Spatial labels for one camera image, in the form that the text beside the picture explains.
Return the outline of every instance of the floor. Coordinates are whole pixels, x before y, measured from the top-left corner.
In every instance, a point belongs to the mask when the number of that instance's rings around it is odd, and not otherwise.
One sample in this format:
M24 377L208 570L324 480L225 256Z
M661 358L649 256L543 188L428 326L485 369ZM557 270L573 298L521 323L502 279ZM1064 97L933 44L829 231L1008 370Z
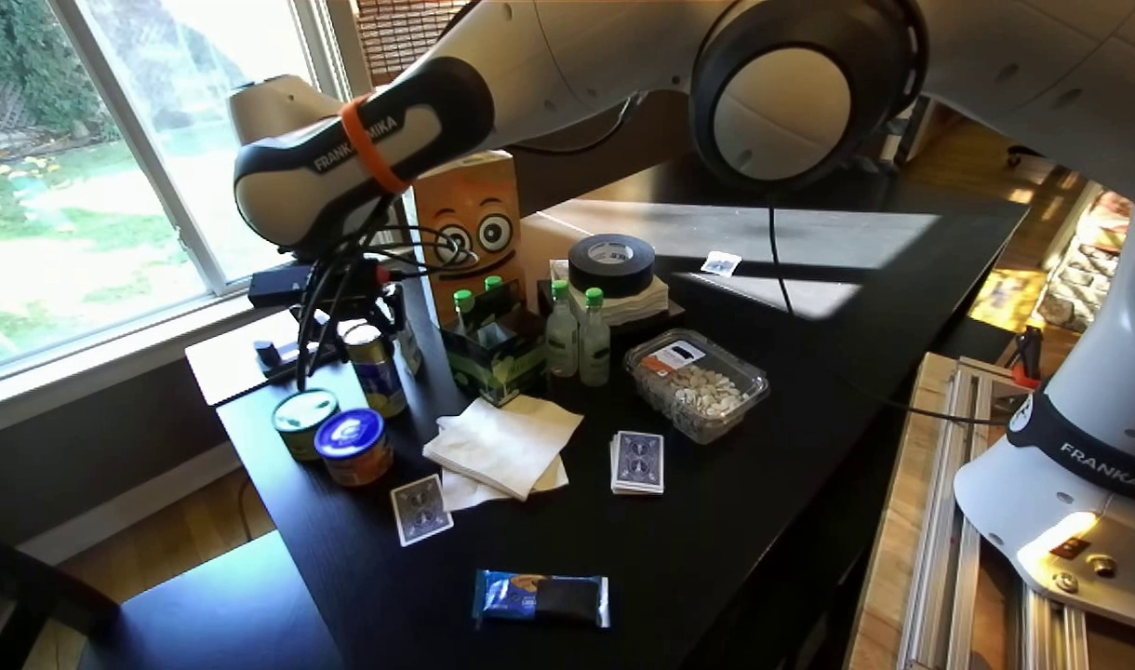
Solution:
M1008 143L1002 136L961 120L946 120L941 135L910 162L910 178L1008 200L1046 194L1032 204L1032 224L1003 250L1002 269L1042 269L1062 225L1056 196L1074 188L1074 183L1054 174L1051 162L1008 162ZM1073 334L1064 332L1046 337L1046 369L1056 369L1068 341ZM247 471L232 471L177 504L166 504L162 512L72 558L66 570L99 593L128 599L268 527L273 521ZM79 642L81 641L73 633L50 629L30 667L73 667Z

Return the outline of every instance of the label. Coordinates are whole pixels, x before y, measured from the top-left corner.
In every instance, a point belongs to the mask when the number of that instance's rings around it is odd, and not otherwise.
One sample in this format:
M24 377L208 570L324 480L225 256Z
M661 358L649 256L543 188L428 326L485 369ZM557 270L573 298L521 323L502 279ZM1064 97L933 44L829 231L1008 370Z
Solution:
M641 369L651 370L651 377L671 377L671 370L690 369L690 364L695 364L695 362L703 362L703 358L707 358L707 352L703 352L698 346L679 337L679 341L666 341L666 346L659 346L654 352L649 352L649 358L641 362Z
M361 362L361 364L354 364L354 369L356 369L356 377L361 377L361 384L366 384L368 394L394 394L394 392L403 392L403 379L397 379L397 370L391 369L391 362L383 362L383 364Z
M383 415L373 410L334 413L318 426L314 442L337 488L376 485L391 470Z
M712 250L698 270L707 270L707 275L732 275L736 269L739 269L736 251Z

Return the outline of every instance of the white paper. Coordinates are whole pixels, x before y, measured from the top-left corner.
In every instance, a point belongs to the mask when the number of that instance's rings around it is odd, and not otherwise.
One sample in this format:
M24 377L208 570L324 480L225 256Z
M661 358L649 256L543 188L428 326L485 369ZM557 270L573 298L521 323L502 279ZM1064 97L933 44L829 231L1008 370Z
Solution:
M502 410L476 397L461 415L440 420L425 457L511 499L530 499L576 424L576 413L543 397L517 394Z
M556 462L538 471L533 493L538 493L538 492L557 492L557 488L566 488L566 485L569 485L566 462L556 457ZM491 499L514 499L514 493L507 493L507 492L500 492L500 488L489 488L485 480L461 477L461 471L454 471L454 470L442 470L442 501L448 501L448 508L458 512L458 508L485 504L485 501L491 501Z

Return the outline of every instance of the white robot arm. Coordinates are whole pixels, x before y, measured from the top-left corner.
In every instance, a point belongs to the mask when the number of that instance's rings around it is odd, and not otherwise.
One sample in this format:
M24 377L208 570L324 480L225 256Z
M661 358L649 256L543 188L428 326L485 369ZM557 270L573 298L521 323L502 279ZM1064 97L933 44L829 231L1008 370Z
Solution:
M690 91L695 151L752 188L803 183L937 97L1135 200L1135 0L480 0L376 97L233 97L233 196L262 238L321 256L420 169L645 90ZM1099 323L956 499L1035 586L1135 624L1135 225ZM1087 539L1119 576L1023 558L1068 512L1101 517Z

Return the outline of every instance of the chair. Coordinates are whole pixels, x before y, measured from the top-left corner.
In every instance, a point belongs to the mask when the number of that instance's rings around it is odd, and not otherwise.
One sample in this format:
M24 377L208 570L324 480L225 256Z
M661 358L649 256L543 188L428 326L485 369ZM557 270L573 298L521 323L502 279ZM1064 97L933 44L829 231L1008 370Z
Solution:
M342 667L280 532L123 601L0 542L0 596L0 670L24 667L51 619L86 633L81 667Z

